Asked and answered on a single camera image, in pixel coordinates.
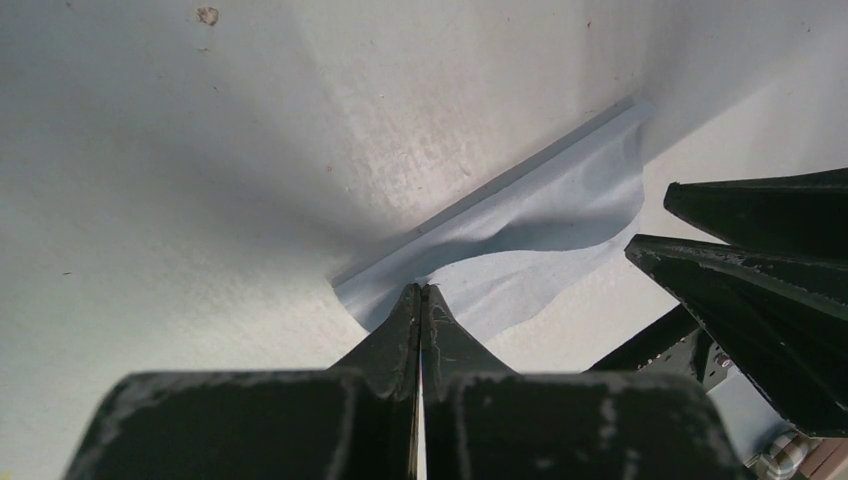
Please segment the light blue cleaning cloth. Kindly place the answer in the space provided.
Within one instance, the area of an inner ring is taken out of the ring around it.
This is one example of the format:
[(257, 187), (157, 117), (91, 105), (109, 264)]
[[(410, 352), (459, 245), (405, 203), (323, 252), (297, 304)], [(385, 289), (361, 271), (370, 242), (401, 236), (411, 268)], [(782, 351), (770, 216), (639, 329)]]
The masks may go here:
[(431, 284), (483, 342), (533, 318), (638, 231), (638, 132), (652, 112), (640, 101), (601, 114), (439, 213), (387, 255), (340, 275), (338, 300), (371, 331), (405, 285)]

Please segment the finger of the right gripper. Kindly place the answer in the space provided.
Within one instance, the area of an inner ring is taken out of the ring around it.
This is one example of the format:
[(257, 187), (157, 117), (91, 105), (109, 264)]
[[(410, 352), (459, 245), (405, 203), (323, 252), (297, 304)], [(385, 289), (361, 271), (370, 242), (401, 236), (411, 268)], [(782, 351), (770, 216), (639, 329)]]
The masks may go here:
[(847, 170), (669, 185), (664, 208), (730, 245), (847, 258)]
[(846, 262), (643, 234), (625, 256), (788, 423), (811, 437), (846, 437)]

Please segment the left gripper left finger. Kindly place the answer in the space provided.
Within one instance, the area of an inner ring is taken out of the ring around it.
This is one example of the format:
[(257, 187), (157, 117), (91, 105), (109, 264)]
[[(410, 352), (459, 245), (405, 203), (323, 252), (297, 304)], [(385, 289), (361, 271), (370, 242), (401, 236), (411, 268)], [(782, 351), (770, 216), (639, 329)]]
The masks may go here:
[(128, 375), (69, 479), (412, 479), (422, 290), (332, 366)]

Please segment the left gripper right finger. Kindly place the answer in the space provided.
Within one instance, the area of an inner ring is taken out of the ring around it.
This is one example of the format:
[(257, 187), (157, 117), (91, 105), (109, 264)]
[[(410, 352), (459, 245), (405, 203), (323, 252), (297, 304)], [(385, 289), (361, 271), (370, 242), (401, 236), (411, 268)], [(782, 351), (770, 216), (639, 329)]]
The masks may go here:
[(520, 374), (422, 292), (421, 376), (432, 479), (745, 479), (719, 414), (673, 374)]

